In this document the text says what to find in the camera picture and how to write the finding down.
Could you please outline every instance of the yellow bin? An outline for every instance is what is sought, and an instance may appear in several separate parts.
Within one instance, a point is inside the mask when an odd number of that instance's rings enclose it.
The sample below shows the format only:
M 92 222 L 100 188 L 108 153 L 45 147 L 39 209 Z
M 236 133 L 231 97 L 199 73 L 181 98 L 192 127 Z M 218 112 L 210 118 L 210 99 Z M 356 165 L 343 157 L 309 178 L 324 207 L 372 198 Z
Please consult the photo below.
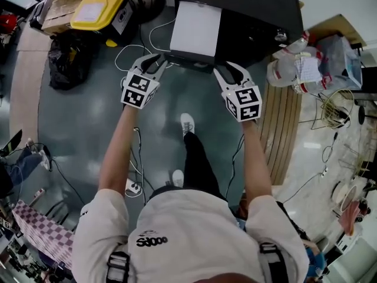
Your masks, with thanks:
M 74 29 L 95 31 L 127 45 L 137 30 L 130 0 L 82 0 L 71 18 Z

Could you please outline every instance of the white t-shirt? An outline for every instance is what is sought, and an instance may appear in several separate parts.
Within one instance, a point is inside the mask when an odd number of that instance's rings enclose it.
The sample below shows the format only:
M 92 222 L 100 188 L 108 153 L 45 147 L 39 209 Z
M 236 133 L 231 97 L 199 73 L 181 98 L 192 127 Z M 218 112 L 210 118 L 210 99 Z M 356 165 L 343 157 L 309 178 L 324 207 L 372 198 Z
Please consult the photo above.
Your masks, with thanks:
M 115 249 L 130 255 L 136 279 L 131 275 L 128 281 L 139 283 L 193 283 L 225 273 L 264 282 L 257 240 L 266 238 L 295 260 L 297 283 L 305 280 L 309 265 L 299 235 L 271 196 L 252 200 L 247 233 L 227 202 L 198 190 L 152 198 L 129 236 L 124 198 L 113 190 L 99 191 L 81 214 L 72 253 L 78 283 L 105 283 Z

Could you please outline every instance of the white sneaker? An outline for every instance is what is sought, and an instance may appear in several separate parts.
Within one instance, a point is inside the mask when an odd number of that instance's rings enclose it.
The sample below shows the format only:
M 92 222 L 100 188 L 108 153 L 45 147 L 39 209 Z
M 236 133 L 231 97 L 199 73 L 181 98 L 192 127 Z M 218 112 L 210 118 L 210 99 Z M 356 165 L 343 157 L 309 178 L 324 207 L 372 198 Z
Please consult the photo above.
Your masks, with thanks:
M 183 187 L 183 180 L 184 180 L 183 172 L 181 170 L 175 170 L 173 172 L 172 180 L 173 180 L 174 186 Z
M 35 146 L 33 139 L 28 138 L 28 141 L 25 143 L 25 147 L 29 148 L 31 153 L 37 153 L 37 147 Z
M 46 170 L 49 171 L 49 159 L 48 159 L 46 153 L 43 150 L 39 151 L 38 153 L 43 158 L 43 160 L 41 162 L 41 166 L 45 167 Z
M 181 114 L 181 125 L 183 136 L 185 136 L 187 132 L 195 133 L 195 122 L 193 117 L 189 115 L 189 113 Z

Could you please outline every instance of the shoulder strap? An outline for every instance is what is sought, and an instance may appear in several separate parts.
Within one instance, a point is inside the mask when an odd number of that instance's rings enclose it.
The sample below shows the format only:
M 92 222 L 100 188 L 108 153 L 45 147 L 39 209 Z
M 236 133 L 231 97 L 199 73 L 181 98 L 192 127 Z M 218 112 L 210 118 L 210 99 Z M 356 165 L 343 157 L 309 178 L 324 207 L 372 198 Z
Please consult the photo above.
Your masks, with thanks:
M 296 283 L 296 268 L 289 254 L 271 242 L 259 244 L 259 262 L 266 283 Z
M 108 261 L 106 283 L 127 283 L 130 271 L 130 256 L 125 252 L 113 252 Z

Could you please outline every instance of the pink checkered fabric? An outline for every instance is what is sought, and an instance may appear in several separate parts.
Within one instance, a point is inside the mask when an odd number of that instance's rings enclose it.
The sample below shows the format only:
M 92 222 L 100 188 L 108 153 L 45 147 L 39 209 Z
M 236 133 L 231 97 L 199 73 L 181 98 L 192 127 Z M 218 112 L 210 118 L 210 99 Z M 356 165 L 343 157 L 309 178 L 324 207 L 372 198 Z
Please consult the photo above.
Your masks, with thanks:
M 72 269 L 72 244 L 74 234 L 52 219 L 38 213 L 19 200 L 13 215 L 27 240 L 55 262 L 64 262 Z

